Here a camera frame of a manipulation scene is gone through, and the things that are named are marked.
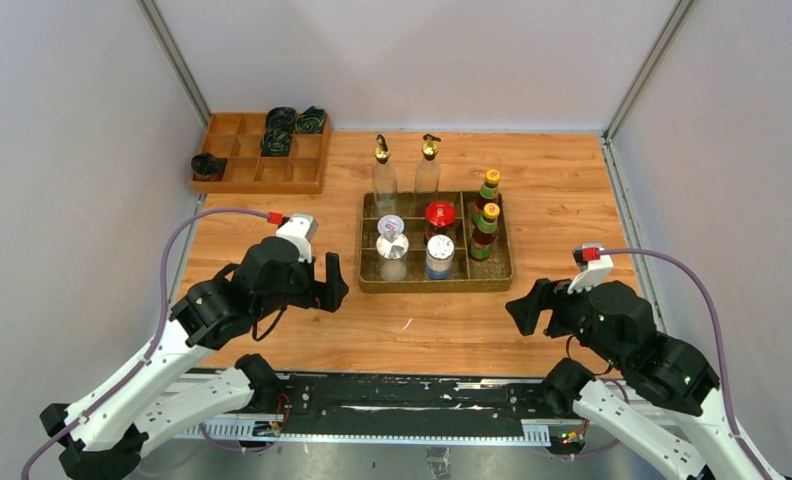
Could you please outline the silver-lid spice jar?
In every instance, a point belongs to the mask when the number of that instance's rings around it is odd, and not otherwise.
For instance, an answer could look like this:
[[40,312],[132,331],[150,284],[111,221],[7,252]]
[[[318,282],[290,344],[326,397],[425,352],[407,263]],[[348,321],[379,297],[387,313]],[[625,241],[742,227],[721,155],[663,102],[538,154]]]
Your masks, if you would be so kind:
[[385,233],[377,238],[376,251],[382,281],[398,282],[406,278],[409,246],[409,240],[403,233]]
[[454,241],[447,235],[432,236],[426,244],[425,274],[431,280],[448,279],[455,254]]

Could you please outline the yellow-cap sauce bottle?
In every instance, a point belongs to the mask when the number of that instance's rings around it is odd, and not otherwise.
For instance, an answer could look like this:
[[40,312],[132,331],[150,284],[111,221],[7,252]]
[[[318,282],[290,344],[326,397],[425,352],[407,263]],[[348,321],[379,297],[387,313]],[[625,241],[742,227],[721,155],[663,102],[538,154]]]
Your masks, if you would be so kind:
[[501,173],[498,169],[489,169],[486,171],[483,183],[478,189],[476,197],[471,204],[471,219],[473,222],[481,216],[483,208],[487,203],[497,202],[500,180]]
[[490,202],[484,205],[477,216],[468,248],[468,254],[472,259],[484,261],[490,257],[491,246],[497,237],[500,213],[500,207]]

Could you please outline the white-lid sauce jar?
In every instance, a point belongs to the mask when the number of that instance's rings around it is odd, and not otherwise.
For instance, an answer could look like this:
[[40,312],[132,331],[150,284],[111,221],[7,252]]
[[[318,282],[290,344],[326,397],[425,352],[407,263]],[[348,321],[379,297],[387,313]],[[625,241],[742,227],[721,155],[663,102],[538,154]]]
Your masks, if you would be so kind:
[[380,235],[396,235],[405,231],[404,220],[395,214],[382,216],[377,222],[377,231]]

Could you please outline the woven wicker divided tray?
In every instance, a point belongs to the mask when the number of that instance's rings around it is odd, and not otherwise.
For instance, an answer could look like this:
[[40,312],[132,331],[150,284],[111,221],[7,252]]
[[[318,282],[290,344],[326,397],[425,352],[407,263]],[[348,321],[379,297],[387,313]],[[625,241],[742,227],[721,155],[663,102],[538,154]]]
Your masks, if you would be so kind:
[[497,220],[497,236],[490,246],[486,260],[475,260],[469,256],[469,245],[474,224],[471,208],[477,194],[473,191],[441,191],[439,199],[452,204],[455,220],[448,231],[453,239],[455,252],[452,272],[443,280],[431,280],[425,273],[426,233],[425,210],[414,203],[411,192],[398,194],[396,215],[405,222],[405,234],[409,249],[406,256],[406,277],[401,281],[385,281],[380,275],[380,255],[376,252],[379,236],[374,194],[367,192],[362,197],[361,223],[359,224],[360,246],[358,278],[360,290],[365,293],[465,293],[497,292],[510,288],[513,266],[510,242],[506,231],[505,217]]

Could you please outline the clear oil bottle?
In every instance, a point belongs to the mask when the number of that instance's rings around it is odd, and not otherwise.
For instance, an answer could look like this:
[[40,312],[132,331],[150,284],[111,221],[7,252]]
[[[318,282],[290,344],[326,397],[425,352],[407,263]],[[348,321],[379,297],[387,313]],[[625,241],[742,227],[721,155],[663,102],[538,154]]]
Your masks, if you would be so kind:
[[372,171],[372,187],[378,216],[396,214],[398,181],[394,166],[390,163],[391,151],[383,134],[376,135],[374,151],[376,163]]

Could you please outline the red-lid sauce jar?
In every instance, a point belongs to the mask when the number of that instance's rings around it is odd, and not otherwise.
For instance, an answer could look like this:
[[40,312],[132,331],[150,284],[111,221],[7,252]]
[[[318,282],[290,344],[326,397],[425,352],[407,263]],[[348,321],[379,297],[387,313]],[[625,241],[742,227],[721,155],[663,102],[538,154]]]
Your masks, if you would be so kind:
[[425,210],[426,232],[424,241],[437,235],[448,235],[456,220],[456,209],[447,201],[433,201]]

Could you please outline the brownish glass oil bottle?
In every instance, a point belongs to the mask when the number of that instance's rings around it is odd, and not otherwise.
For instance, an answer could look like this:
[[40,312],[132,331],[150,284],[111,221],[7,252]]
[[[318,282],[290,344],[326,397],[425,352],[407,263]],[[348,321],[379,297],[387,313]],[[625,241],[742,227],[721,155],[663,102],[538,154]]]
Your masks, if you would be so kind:
[[431,133],[423,135],[422,159],[415,172],[414,184],[414,209],[417,213],[424,211],[436,199],[439,190],[441,167],[437,155],[440,141]]

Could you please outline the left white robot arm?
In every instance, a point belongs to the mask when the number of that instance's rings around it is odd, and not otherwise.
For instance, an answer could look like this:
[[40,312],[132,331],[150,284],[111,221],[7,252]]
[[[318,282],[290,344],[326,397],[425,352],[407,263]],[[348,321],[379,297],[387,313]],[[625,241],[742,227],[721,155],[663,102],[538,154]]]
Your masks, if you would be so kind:
[[163,394],[183,374],[251,334],[270,315],[290,307],[337,311],[349,288],[340,257],[325,256],[318,281],[305,238],[271,236],[250,247],[239,264],[194,284],[151,339],[111,378],[83,399],[53,403],[40,414],[70,479],[123,479],[158,446],[219,414],[249,408],[265,413],[289,402],[282,382],[259,354],[242,356],[210,380],[171,397]]

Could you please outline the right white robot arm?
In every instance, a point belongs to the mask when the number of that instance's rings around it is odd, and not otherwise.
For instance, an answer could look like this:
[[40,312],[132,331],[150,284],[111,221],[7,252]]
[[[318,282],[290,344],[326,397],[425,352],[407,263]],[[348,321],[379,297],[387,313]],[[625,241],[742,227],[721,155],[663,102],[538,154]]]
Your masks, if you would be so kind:
[[650,303],[626,284],[571,293],[569,281],[539,279],[506,303],[519,333],[550,312],[549,337],[571,336],[619,372],[626,390],[681,430],[675,435],[628,406],[581,363],[563,358],[543,379],[545,408],[596,422],[668,479],[778,479],[745,431],[730,422],[725,379],[691,344],[657,330]]

